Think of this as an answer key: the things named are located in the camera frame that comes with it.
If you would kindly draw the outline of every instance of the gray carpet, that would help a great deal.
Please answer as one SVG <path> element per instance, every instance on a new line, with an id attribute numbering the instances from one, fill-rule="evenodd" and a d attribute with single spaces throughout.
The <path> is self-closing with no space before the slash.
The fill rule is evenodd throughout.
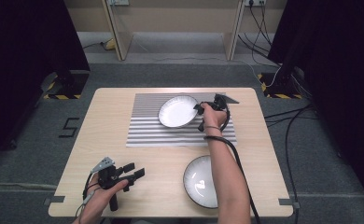
<path id="1" fill-rule="evenodd" d="M 255 74 L 275 70 L 265 66 L 254 66 L 254 69 Z M 44 81 L 44 90 L 52 79 L 50 75 Z M 61 134 L 70 134 L 63 130 L 66 120 L 79 118 L 71 120 L 70 125 L 80 127 L 95 90 L 103 87 L 252 87 L 257 91 L 264 116 L 309 104 L 306 99 L 264 97 L 247 65 L 91 64 L 91 74 L 80 99 L 40 100 L 16 139 L 18 147 L 0 151 L 0 183 L 36 184 L 30 189 L 0 186 L 0 223 L 70 223 L 73 220 L 50 217 L 44 201 L 53 195 L 78 134 L 77 129 L 75 137 L 59 138 Z M 364 223 L 364 190 L 353 170 L 337 157 L 335 146 L 320 119 L 316 119 L 316 113 L 311 110 L 301 116 L 306 119 L 293 122 L 288 138 L 290 166 L 301 202 L 299 223 Z M 277 123 L 269 127 L 269 132 L 293 196 L 285 153 L 287 124 L 287 120 Z M 294 216 L 261 220 L 262 223 L 293 223 Z M 193 219 L 191 223 L 204 223 L 204 220 Z"/>

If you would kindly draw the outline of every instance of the wooden table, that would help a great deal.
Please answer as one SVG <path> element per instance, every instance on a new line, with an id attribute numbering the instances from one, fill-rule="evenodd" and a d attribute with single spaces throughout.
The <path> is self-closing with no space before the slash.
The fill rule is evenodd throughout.
<path id="1" fill-rule="evenodd" d="M 206 147 L 126 147 L 136 93 L 225 92 L 240 102 L 230 105 L 241 163 L 261 217 L 288 217 L 289 199 L 257 95 L 250 88 L 107 88 L 94 94 L 52 203 L 53 217 L 74 217 L 90 170 L 108 156 L 120 167 L 135 163 L 146 174 L 129 192 L 119 192 L 119 210 L 104 217 L 217 217 L 217 209 L 196 204 L 185 192 L 183 174 L 194 159 L 208 155 Z"/>

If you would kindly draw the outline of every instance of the human arm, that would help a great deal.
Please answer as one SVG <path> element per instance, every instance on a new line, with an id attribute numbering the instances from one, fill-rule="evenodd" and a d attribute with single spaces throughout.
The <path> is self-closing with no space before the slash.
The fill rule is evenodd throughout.
<path id="1" fill-rule="evenodd" d="M 225 122 L 226 113 L 213 110 L 207 103 L 202 103 L 201 106 L 204 108 L 205 134 L 222 137 L 222 132 L 217 127 Z M 237 162 L 225 143 L 208 140 L 208 147 L 217 192 L 218 223 L 250 223 L 248 187 Z"/>
<path id="2" fill-rule="evenodd" d="M 114 187 L 110 189 L 101 189 L 98 183 L 98 174 L 94 174 L 89 183 L 92 186 L 88 189 L 87 195 L 92 194 L 86 206 L 80 212 L 79 217 L 75 219 L 74 224 L 92 224 L 97 223 L 101 217 L 106 206 L 109 204 L 109 200 L 116 192 L 124 189 L 129 183 L 128 180 L 122 180 L 118 182 Z"/>

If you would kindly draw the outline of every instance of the black and white striped pattern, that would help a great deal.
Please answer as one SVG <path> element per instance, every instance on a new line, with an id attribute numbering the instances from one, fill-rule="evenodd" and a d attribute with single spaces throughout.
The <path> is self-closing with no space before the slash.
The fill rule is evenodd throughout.
<path id="1" fill-rule="evenodd" d="M 213 102 L 215 93 L 137 93 L 133 104 L 127 147 L 206 146 L 204 133 L 197 130 L 202 116 L 181 128 L 168 128 L 159 121 L 159 111 L 169 99 L 178 95 L 194 97 L 197 102 Z M 237 144 L 232 119 L 223 136 Z"/>

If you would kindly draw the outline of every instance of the black curtain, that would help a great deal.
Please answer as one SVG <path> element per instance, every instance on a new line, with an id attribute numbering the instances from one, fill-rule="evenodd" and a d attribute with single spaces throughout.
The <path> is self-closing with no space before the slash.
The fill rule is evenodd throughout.
<path id="1" fill-rule="evenodd" d="M 311 6 L 320 6 L 313 2 L 287 2 L 269 57 L 290 63 L 293 47 L 301 48 L 292 65 L 304 71 L 330 136 L 364 188 L 364 1 L 322 0 L 310 18 L 314 31 L 297 38 Z"/>
<path id="2" fill-rule="evenodd" d="M 0 147 L 44 77 L 65 70 L 90 68 L 64 1 L 0 1 Z"/>

